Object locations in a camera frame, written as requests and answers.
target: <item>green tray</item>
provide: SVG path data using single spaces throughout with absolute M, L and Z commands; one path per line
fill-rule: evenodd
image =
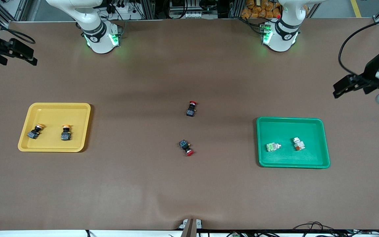
M 305 149 L 296 150 L 298 137 Z M 263 167 L 326 169 L 330 166 L 324 125 L 317 118 L 259 117 L 257 119 L 258 160 Z M 280 149 L 267 152 L 266 144 Z

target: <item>table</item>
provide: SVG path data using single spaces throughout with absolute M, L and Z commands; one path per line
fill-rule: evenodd
M 210 229 L 379 229 L 379 92 L 332 95 L 346 75 L 341 43 L 371 22 L 307 19 L 285 53 L 236 19 L 128 22 L 104 55 L 74 23 L 12 23 L 36 39 L 38 65 L 0 66 L 0 230 L 172 229 L 190 217 Z M 379 25 L 348 43 L 343 62 L 362 72 L 377 53 Z M 91 104 L 86 150 L 20 152 L 34 102 Z M 331 167 L 259 167 L 261 116 L 322 119 Z

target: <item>cable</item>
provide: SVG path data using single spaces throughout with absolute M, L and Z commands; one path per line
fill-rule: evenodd
M 164 12 L 164 15 L 166 16 L 166 18 L 168 18 L 168 19 L 181 19 L 187 13 L 187 10 L 188 10 L 188 0 L 185 0 L 184 7 L 183 7 L 184 10 L 183 10 L 181 16 L 178 17 L 178 18 L 171 18 L 170 15 L 166 11 L 167 10 L 166 3 L 168 1 L 169 0 L 164 0 L 164 7 L 163 7 L 163 12 Z
M 259 18 L 264 19 L 264 20 L 269 21 L 269 22 L 272 22 L 272 23 L 277 23 L 277 21 L 272 21 L 272 20 L 265 18 L 265 17 L 259 17 Z
M 144 14 L 141 12 L 140 8 L 137 6 L 135 0 L 132 0 L 131 2 L 134 4 L 134 8 L 137 9 L 137 12 L 140 14 L 141 19 L 146 20 L 146 17 L 145 17 Z
M 209 7 L 207 5 L 204 5 L 204 3 L 206 3 L 206 0 L 200 0 L 200 4 L 199 6 L 201 7 L 201 9 L 205 10 L 205 11 L 214 11 L 217 9 L 217 5 L 218 5 L 218 2 L 216 3 L 215 6 L 213 7 Z
M 121 18 L 121 20 L 124 20 L 124 19 L 122 19 L 121 14 L 119 14 L 118 10 L 116 9 L 116 6 L 114 6 L 114 8 L 115 8 L 116 13 L 118 13 L 119 17 Z
M 234 16 L 234 17 L 232 17 L 232 18 L 239 19 L 239 20 L 242 21 L 243 23 L 247 24 L 247 25 L 251 28 L 251 30 L 254 31 L 255 33 L 257 33 L 257 34 L 259 34 L 259 35 L 261 35 L 261 36 L 264 35 L 264 33 L 259 32 L 259 31 L 256 31 L 256 30 L 253 28 L 254 26 L 255 26 L 255 27 L 259 27 L 259 24 L 258 24 L 258 25 L 253 24 L 253 23 L 249 22 L 248 20 L 244 20 L 244 19 L 242 19 L 242 18 L 240 18 L 240 17 L 238 17 L 238 16 Z
M 11 33 L 13 36 L 16 36 L 17 38 L 21 39 L 21 40 L 24 41 L 24 42 L 27 42 L 27 43 L 30 43 L 30 44 L 35 44 L 35 43 L 36 43 L 36 41 L 35 41 L 32 37 L 26 35 L 25 33 L 21 33 L 20 31 L 12 30 L 12 29 L 6 28 L 6 27 L 3 26 L 1 23 L 0 23 L 0 27 L 1 27 L 1 30 L 8 31 L 8 32 Z
M 377 24 L 379 24 L 379 21 L 377 21 L 377 22 L 374 22 L 374 23 L 372 23 L 372 24 L 369 24 L 369 25 L 367 25 L 367 26 L 364 26 L 364 27 L 362 27 L 362 28 L 360 28 L 359 30 L 357 30 L 357 31 L 355 31 L 354 33 L 352 33 L 344 42 L 343 42 L 343 44 L 341 45 L 341 47 L 340 47 L 340 51 L 339 51 L 339 57 L 338 57 L 338 60 L 339 60 L 339 64 L 340 64 L 340 66 L 342 67 L 342 69 L 344 69 L 346 72 L 348 72 L 348 73 L 350 73 L 350 74 L 352 74 L 352 75 L 355 75 L 355 76 L 357 76 L 358 74 L 356 74 L 356 73 L 354 73 L 352 70 L 350 70 L 350 69 L 348 69 L 342 62 L 341 62 L 341 53 L 343 52 L 343 48 L 344 48 L 344 46 L 346 45 L 346 43 L 353 37 L 353 36 L 355 36 L 357 33 L 359 33 L 359 32 L 361 32 L 361 31 L 363 31 L 363 30 L 365 30 L 365 29 L 367 29 L 367 28 L 370 28 L 371 26 L 374 26 L 374 25 L 377 25 Z
M 310 222 L 310 223 L 305 223 L 305 224 L 301 224 L 301 225 L 297 225 L 297 226 L 295 226 L 294 228 L 292 228 L 292 229 L 296 229 L 296 228 L 298 228 L 298 227 L 301 227 L 301 226 L 303 226 L 303 225 L 311 225 L 311 229 L 312 229 L 312 227 L 314 226 L 314 225 L 319 225 L 320 227 L 321 227 L 321 231 L 323 230 L 323 227 L 325 227 L 325 228 L 329 228 L 329 229 L 333 229 L 333 228 L 331 228 L 331 227 L 329 227 L 329 226 L 327 226 L 327 225 L 323 225 L 323 224 L 321 224 L 320 222 Z
M 99 10 L 99 11 L 97 11 L 97 14 L 101 17 L 101 18 L 105 18 L 105 19 L 107 19 L 107 20 L 109 20 L 109 15 L 110 14 L 108 14 L 108 15 L 105 15 L 105 14 L 102 14 L 101 13 L 102 12 L 102 10 Z
M 265 235 L 267 237 L 280 237 L 278 234 L 269 233 L 269 232 L 266 232 L 266 231 L 263 231 L 263 230 L 257 230 L 256 233 L 257 233 L 257 236 Z

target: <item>green led light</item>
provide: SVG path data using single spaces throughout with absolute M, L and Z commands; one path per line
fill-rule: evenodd
M 86 39 L 86 42 L 87 42 L 87 46 L 89 46 L 89 47 L 90 47 L 90 43 L 88 42 L 88 39 L 87 39 L 87 36 L 86 36 L 86 35 L 84 35 L 84 39 Z
M 273 31 L 269 30 L 264 36 L 263 43 L 268 44 L 270 42 L 271 36 L 273 36 Z
M 293 37 L 292 44 L 294 44 L 296 42 L 296 36 L 298 36 L 298 33 L 296 33 L 295 36 Z
M 109 34 L 109 38 L 111 39 L 113 45 L 118 45 L 118 36 Z

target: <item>yellow floor line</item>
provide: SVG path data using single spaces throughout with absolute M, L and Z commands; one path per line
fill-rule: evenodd
M 361 12 L 359 11 L 358 3 L 356 2 L 356 0 L 350 0 L 350 2 L 352 3 L 352 7 L 353 7 L 353 11 L 355 12 L 355 16 L 356 17 L 362 17 Z

